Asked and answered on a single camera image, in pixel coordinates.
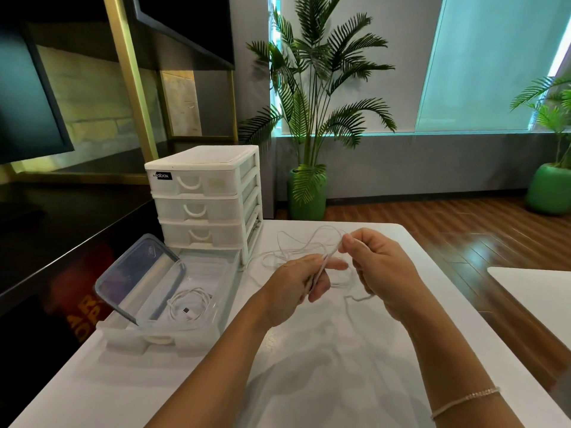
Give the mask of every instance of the brick wall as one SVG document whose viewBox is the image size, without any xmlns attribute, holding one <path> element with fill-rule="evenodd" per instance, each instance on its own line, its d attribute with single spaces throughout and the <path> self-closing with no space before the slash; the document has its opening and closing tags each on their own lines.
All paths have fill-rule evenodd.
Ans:
<svg viewBox="0 0 571 428">
<path fill-rule="evenodd" d="M 139 148 L 118 63 L 42 46 L 38 50 L 75 150 L 21 161 L 18 170 L 53 171 Z M 140 75 L 155 141 L 165 141 L 159 79 L 145 69 Z"/>
</svg>

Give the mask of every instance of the right hand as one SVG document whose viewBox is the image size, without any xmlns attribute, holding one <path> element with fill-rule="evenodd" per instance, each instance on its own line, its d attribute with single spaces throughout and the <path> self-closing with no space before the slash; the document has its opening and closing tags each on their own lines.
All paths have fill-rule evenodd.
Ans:
<svg viewBox="0 0 571 428">
<path fill-rule="evenodd" d="M 396 320 L 432 297 L 403 248 L 375 230 L 361 228 L 345 234 L 339 252 L 353 258 L 367 293 L 379 296 Z"/>
</svg>

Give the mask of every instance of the hardwood floor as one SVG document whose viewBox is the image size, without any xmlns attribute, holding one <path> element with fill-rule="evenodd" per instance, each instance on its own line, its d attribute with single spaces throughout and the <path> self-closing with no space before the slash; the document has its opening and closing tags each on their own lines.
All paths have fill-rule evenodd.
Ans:
<svg viewBox="0 0 571 428">
<path fill-rule="evenodd" d="M 571 215 L 537 215 L 521 199 L 492 198 L 335 205 L 324 220 L 403 225 L 547 391 L 571 365 L 571 352 L 487 272 L 571 270 Z"/>
</svg>

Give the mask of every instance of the brand label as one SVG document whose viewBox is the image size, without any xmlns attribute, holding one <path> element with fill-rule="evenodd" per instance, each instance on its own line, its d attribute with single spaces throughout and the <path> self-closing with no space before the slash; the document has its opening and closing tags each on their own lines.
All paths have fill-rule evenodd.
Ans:
<svg viewBox="0 0 571 428">
<path fill-rule="evenodd" d="M 172 180 L 172 174 L 168 171 L 157 171 L 153 174 L 159 180 Z"/>
</svg>

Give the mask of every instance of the green pot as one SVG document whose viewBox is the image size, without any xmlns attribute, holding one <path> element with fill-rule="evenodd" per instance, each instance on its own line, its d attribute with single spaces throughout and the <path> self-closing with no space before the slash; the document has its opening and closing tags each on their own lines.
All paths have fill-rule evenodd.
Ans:
<svg viewBox="0 0 571 428">
<path fill-rule="evenodd" d="M 571 170 L 553 164 L 541 165 L 525 201 L 529 208 L 548 215 L 571 212 Z"/>
<path fill-rule="evenodd" d="M 323 182 L 319 187 L 318 194 L 306 204 L 300 204 L 294 200 L 294 169 L 289 172 L 287 179 L 287 202 L 290 219 L 297 221 L 321 221 L 325 216 L 325 200 L 327 199 L 327 176 L 323 176 Z"/>
</svg>

